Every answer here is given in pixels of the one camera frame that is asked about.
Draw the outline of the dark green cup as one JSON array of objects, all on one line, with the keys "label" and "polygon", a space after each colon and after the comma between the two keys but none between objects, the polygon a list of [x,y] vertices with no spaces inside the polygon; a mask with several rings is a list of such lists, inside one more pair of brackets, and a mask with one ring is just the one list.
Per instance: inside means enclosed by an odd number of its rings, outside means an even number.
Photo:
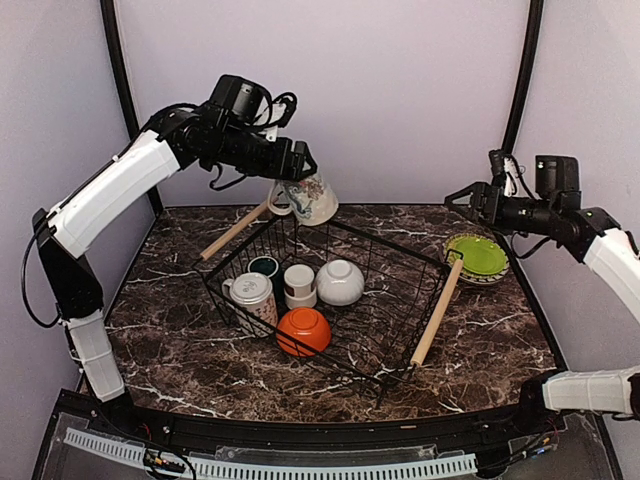
[{"label": "dark green cup", "polygon": [[262,255],[253,258],[248,266],[248,273],[260,273],[267,278],[273,280],[282,273],[280,263],[272,256]]}]

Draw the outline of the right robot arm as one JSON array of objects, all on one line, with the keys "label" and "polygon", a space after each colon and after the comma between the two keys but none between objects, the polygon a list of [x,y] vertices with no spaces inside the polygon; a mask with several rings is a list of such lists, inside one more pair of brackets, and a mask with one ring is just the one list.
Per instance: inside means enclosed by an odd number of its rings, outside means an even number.
[{"label": "right robot arm", "polygon": [[[446,196],[445,205],[467,220],[501,233],[538,235],[556,245],[607,289],[633,318],[639,316],[639,247],[633,234],[601,207],[582,204],[579,162],[562,155],[539,155],[535,188],[525,188],[515,157],[489,154],[491,179],[476,181]],[[623,420],[639,417],[639,368],[540,374],[521,387],[510,424],[534,432],[551,412],[588,411]]]}]

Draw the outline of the white brown striped cup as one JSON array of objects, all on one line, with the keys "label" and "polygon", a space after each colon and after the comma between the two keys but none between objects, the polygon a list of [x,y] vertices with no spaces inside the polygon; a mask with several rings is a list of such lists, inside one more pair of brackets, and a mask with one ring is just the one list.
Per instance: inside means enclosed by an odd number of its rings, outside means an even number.
[{"label": "white brown striped cup", "polygon": [[290,266],[284,272],[285,303],[290,310],[314,308],[317,302],[315,273],[304,264]]}]

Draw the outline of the tall dragon pattern mug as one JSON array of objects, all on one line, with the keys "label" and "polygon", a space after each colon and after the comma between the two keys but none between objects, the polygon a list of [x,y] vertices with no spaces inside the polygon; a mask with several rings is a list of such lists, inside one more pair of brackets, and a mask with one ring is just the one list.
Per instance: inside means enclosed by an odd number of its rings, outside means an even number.
[{"label": "tall dragon pattern mug", "polygon": [[335,193],[319,172],[300,181],[276,180],[266,204],[273,214],[293,214],[299,224],[308,227],[327,222],[339,207]]}]

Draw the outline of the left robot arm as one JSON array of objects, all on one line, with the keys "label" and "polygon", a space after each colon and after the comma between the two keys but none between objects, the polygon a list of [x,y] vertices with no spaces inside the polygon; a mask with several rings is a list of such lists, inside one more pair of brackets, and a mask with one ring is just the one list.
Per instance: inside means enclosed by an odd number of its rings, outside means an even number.
[{"label": "left robot arm", "polygon": [[141,427],[104,324],[104,295],[86,254],[94,240],[132,204],[174,174],[198,164],[234,168],[242,179],[301,181],[317,171],[308,145],[279,136],[297,96],[272,96],[263,86],[225,74],[200,105],[175,103],[152,115],[130,143],[66,198],[32,217],[27,248],[38,253],[57,315],[103,405],[101,417],[120,436]]}]

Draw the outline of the white leaf pattern mug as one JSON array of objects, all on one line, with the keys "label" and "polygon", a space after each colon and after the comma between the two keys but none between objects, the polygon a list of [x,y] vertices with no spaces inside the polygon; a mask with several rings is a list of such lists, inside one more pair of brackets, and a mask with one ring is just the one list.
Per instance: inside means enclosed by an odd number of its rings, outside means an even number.
[{"label": "white leaf pattern mug", "polygon": [[271,280],[261,273],[249,272],[222,283],[222,292],[232,304],[241,329],[264,338],[271,335],[279,317]]}]

